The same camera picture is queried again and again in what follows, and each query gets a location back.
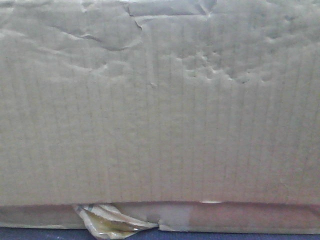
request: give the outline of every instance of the cardboard box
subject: cardboard box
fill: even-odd
[[[317,1],[0,5],[0,206],[320,204]]]

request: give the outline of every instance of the cardboard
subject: cardboard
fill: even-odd
[[[318,1],[0,13],[0,206],[320,204]]]

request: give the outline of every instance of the wrinkled cardboard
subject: wrinkled cardboard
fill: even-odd
[[[0,206],[319,204],[314,0],[0,1]]]

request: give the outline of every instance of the table surface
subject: table surface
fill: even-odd
[[[151,229],[126,240],[320,240],[320,235],[167,232]],[[0,227],[0,240],[96,240],[85,229],[30,229]]]

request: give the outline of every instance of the crumpled tape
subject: crumpled tape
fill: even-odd
[[[79,204],[73,208],[97,240],[124,239],[139,231],[159,226],[122,214],[112,204]]]

